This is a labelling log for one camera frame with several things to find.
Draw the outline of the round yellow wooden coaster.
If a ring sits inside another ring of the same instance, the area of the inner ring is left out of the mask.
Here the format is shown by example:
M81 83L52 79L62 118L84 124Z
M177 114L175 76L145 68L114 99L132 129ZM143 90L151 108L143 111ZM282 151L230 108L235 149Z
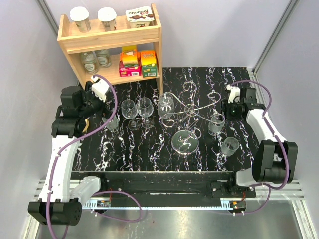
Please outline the round yellow wooden coaster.
M85 119L85 127L84 127L84 129L83 129L83 133L86 133L87 132L87 130L88 130L88 127L89 127L89 119L87 118L87 119Z

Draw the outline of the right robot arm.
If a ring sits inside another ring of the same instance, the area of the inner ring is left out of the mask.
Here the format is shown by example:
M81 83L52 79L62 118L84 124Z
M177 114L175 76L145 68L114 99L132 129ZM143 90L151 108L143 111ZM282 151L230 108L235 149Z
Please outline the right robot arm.
M226 186L228 194L238 197L245 187L256 184L281 189L291 183L297 161L297 144L287 141L277 131L265 105L257 102L255 88L227 85L226 91L229 96L221 102L225 118L245 120L259 142L251 168L236 172L235 180Z

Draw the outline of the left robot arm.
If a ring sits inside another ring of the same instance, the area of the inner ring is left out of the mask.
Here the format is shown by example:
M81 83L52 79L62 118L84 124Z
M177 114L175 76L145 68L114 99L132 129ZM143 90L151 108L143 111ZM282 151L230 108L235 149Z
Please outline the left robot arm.
M62 89L61 104L52 124L52 153L44 186L37 201L29 202L28 212L42 225L75 226L82 206L95 194L107 194L108 184L96 176L85 177L78 186L70 189L73 161L80 141L85 137L86 120L101 113L108 120L115 107L106 105L111 85L95 77L85 88L70 86Z

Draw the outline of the chrome wine glass rack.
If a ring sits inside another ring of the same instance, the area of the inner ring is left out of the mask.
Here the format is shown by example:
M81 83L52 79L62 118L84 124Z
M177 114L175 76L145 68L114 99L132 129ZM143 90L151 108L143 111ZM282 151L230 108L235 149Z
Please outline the chrome wine glass rack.
M167 119L160 117L161 122L166 128L172 128L179 123L185 122L184 128L178 130L171 137L171 146L177 154L186 157L196 152L199 148L199 139L201 138L202 133L200 129L196 127L197 122L199 119L210 122L211 119L211 117L205 118L201 116L200 110L217 104L221 101L221 95L217 94L219 99L206 106L200 107L195 104L194 98L191 99L190 103L185 104L174 93L167 93L173 96L174 113Z

